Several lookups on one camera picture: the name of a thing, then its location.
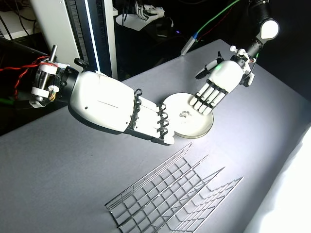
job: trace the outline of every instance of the white plate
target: white plate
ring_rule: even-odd
[[[199,113],[189,105],[193,95],[177,93],[164,100],[169,122],[176,135],[185,138],[199,138],[208,133],[214,122],[211,112],[207,116]]]

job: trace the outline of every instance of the metal dish rack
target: metal dish rack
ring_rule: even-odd
[[[223,168],[201,179],[185,159],[192,143],[109,201],[105,207],[122,233],[194,233],[241,182],[214,190],[209,182]]]

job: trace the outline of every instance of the metal grid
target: metal grid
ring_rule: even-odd
[[[117,195],[105,206],[122,233],[195,232],[242,180],[215,190],[208,183],[223,168],[201,179],[184,158],[192,143]]]

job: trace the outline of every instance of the wire rack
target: wire rack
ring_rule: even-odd
[[[194,233],[241,182],[214,190],[209,182],[223,168],[201,179],[184,158],[192,143],[117,195],[105,206],[122,233]]]

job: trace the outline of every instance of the dark background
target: dark background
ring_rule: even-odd
[[[154,6],[162,6],[166,17],[173,20],[174,28],[168,31],[167,38],[161,38],[156,35],[157,24],[164,26],[170,24],[170,20],[165,18],[152,22],[140,32],[115,24],[119,79],[127,79],[179,56],[189,37],[231,2],[232,0],[207,0],[200,4],[189,5],[178,0],[145,1],[145,3]],[[116,0],[114,2],[119,14],[122,13],[124,6],[128,5],[130,5],[129,13],[132,12],[131,6],[133,4],[133,0],[130,2]],[[268,42],[260,52],[258,64],[302,96],[311,100],[311,92],[309,91],[311,81],[308,72],[308,55],[311,50],[310,45],[308,45],[311,41],[309,13],[311,2],[308,0],[271,0],[270,5],[273,17],[280,25],[280,33],[276,39]],[[247,15],[247,6],[247,0],[238,2],[228,16],[201,41],[195,43],[192,49],[216,39],[222,39],[238,48],[246,48],[255,36]],[[213,28],[225,14],[208,25],[201,35]],[[48,53],[43,36],[38,33],[32,37],[36,42],[35,45],[27,37],[17,39],[15,42]],[[27,54],[13,52],[4,47],[0,48],[0,67],[21,66],[29,64],[33,60],[34,58]],[[0,72],[1,98],[13,95],[13,86],[17,77],[18,72]],[[23,77],[19,86],[21,93],[30,93],[32,80],[31,76]],[[10,106],[1,105],[0,135],[63,106],[65,105],[59,102],[51,103],[41,109],[14,109]]]

